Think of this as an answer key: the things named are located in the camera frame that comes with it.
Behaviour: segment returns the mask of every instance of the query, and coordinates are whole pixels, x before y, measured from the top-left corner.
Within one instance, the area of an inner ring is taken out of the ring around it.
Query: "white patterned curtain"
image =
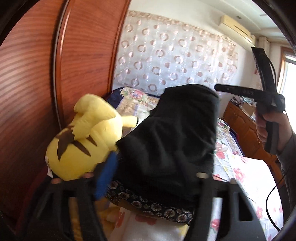
[[[114,72],[114,87],[161,95],[167,87],[231,83],[238,54],[225,37],[145,12],[129,11]]]

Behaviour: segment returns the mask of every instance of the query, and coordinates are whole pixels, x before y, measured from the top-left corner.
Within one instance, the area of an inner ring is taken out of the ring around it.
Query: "pikachu plush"
[[[136,116],[120,114],[93,94],[81,97],[74,106],[76,116],[49,144],[46,160],[50,169],[68,181],[94,170],[104,162],[122,136],[122,127],[135,127]]]

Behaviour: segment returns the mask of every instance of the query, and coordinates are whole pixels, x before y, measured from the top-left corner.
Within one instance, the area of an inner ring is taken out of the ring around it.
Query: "gray sleeve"
[[[278,154],[281,170],[285,176],[285,183],[289,195],[290,210],[296,204],[296,134],[293,133],[285,149]]]

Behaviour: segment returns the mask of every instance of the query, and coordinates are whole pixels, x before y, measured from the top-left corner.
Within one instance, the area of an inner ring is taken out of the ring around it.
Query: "air conditioner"
[[[229,37],[246,50],[252,51],[251,47],[255,47],[256,37],[244,26],[227,15],[221,17],[219,29],[225,36]]]

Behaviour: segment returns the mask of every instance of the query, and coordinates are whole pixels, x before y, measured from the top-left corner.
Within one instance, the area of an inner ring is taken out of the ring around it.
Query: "ceiling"
[[[265,36],[269,42],[287,43],[276,24],[252,0],[200,1],[232,17],[256,37]]]

